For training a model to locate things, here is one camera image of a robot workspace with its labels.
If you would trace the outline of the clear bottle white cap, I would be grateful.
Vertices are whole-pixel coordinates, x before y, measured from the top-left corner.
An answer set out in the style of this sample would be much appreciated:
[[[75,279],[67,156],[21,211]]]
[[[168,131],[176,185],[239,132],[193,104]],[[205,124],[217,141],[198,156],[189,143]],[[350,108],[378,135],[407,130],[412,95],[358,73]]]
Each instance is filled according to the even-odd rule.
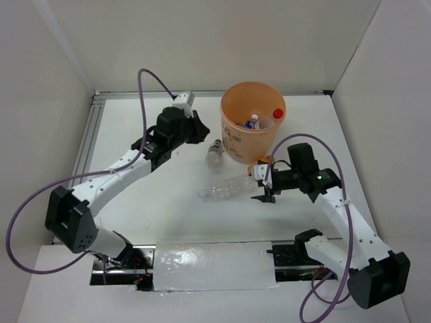
[[[215,186],[198,190],[198,196],[205,201],[227,201],[251,194],[258,189],[257,181],[248,174],[229,178]]]

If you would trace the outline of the small black label bottle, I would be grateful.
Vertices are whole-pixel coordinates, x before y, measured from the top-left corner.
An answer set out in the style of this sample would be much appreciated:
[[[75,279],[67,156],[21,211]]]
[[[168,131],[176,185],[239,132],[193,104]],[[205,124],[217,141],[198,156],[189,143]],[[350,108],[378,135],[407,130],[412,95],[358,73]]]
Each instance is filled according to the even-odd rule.
[[[223,145],[222,141],[216,139],[208,148],[205,156],[205,163],[211,169],[219,168],[222,164],[223,156]]]

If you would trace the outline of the Pocari Sweat blue label bottle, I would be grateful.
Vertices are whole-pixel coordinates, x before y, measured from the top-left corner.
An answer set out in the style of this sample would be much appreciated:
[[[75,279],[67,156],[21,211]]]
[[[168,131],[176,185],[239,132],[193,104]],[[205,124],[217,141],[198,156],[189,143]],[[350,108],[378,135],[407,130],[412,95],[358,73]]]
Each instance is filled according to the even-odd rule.
[[[258,121],[259,116],[257,114],[252,114],[250,118],[245,122],[244,127],[246,129],[256,130]]]

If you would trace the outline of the red label bottle red cap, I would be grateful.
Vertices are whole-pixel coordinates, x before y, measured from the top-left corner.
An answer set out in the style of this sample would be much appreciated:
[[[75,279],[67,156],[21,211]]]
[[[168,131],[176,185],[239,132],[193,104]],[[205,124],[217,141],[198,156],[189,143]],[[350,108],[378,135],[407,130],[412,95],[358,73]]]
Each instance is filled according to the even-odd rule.
[[[277,121],[284,117],[284,111],[280,108],[275,109],[271,114],[263,116],[258,120],[258,129],[267,129],[273,127]]]

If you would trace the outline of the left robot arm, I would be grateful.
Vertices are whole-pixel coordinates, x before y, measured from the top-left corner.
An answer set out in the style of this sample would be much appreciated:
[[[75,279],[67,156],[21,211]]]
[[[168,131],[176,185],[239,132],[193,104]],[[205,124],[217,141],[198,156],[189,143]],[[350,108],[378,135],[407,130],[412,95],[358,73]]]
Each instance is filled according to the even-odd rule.
[[[209,129],[197,111],[190,116],[177,107],[158,115],[152,133],[132,144],[107,174],[93,177],[71,189],[56,187],[50,195],[45,228],[72,253],[91,251],[106,255],[117,268],[128,267],[135,255],[132,243],[115,231],[96,225],[97,214],[116,195],[167,162],[182,144],[198,144]]]

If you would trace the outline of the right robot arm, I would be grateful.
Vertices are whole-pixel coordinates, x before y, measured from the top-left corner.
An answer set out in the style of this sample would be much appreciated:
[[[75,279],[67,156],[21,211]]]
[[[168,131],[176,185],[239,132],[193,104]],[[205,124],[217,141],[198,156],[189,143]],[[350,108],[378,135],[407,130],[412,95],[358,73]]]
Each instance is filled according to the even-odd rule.
[[[395,253],[369,226],[349,196],[338,175],[320,169],[308,143],[288,147],[290,169],[277,170],[265,162],[251,169],[251,176],[264,189],[256,199],[274,203],[284,190],[298,189],[318,206],[347,243],[344,252],[322,232],[310,229],[296,235],[295,259],[308,264],[315,260],[344,280],[348,293],[363,309],[371,308],[406,288],[411,262],[403,252]]]

